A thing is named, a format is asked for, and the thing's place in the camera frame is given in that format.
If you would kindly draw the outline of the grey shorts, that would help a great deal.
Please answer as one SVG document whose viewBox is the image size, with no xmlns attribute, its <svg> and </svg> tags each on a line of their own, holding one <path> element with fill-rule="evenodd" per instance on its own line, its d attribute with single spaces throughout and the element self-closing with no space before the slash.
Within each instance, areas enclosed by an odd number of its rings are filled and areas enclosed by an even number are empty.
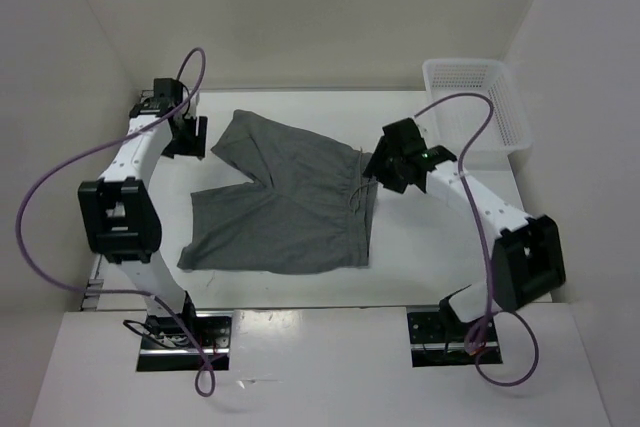
<svg viewBox="0 0 640 427">
<path fill-rule="evenodd" d="M 368 266 L 370 153 L 244 110 L 212 152 L 248 180 L 192 194 L 180 269 L 315 275 Z"/>
</svg>

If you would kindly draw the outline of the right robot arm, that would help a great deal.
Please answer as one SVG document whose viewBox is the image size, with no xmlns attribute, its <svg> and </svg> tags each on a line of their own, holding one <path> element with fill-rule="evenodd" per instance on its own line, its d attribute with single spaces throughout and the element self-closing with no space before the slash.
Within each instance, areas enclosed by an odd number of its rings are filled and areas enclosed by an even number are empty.
<svg viewBox="0 0 640 427">
<path fill-rule="evenodd" d="M 400 194 L 414 185 L 479 228 L 485 279 L 440 301 L 438 325 L 446 338 L 460 340 L 487 312 L 513 313 L 565 284 L 556 222 L 508 204 L 445 147 L 429 148 L 414 120 L 383 128 L 364 176 Z"/>
</svg>

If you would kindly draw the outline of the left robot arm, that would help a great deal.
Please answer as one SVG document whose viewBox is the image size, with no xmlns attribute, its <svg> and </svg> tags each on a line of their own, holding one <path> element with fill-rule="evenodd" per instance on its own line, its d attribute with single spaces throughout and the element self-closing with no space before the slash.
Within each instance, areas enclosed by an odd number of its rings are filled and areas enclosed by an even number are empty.
<svg viewBox="0 0 640 427">
<path fill-rule="evenodd" d="M 162 226 L 148 186 L 161 157 L 205 157 L 207 118 L 185 107 L 152 125 L 188 93 L 179 80 L 156 78 L 152 95 L 129 113 L 128 132 L 135 137 L 122 144 L 99 179 L 85 181 L 78 189 L 91 250 L 146 293 L 148 328 L 180 347 L 196 341 L 200 323 L 188 292 L 175 281 L 160 253 Z"/>
</svg>

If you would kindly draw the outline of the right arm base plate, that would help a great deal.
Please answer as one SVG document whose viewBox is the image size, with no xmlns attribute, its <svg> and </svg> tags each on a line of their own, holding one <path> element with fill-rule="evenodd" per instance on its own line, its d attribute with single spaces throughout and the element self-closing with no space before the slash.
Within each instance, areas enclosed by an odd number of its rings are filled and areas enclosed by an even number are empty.
<svg viewBox="0 0 640 427">
<path fill-rule="evenodd" d="M 446 327 L 435 306 L 410 307 L 406 317 L 413 368 L 474 364 L 464 348 L 466 325 Z"/>
</svg>

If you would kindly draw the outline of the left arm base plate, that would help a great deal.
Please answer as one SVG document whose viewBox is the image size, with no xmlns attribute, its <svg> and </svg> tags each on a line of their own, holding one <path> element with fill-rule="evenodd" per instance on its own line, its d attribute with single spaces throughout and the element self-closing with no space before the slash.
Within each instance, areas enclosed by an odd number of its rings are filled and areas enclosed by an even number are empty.
<svg viewBox="0 0 640 427">
<path fill-rule="evenodd" d="M 233 313 L 231 311 L 199 311 L 193 319 L 193 336 L 207 354 L 215 371 L 227 371 Z M 137 372 L 197 372 L 204 367 L 198 350 L 180 329 L 166 333 L 153 326 L 150 317 L 144 322 L 125 320 L 123 325 L 140 338 Z"/>
</svg>

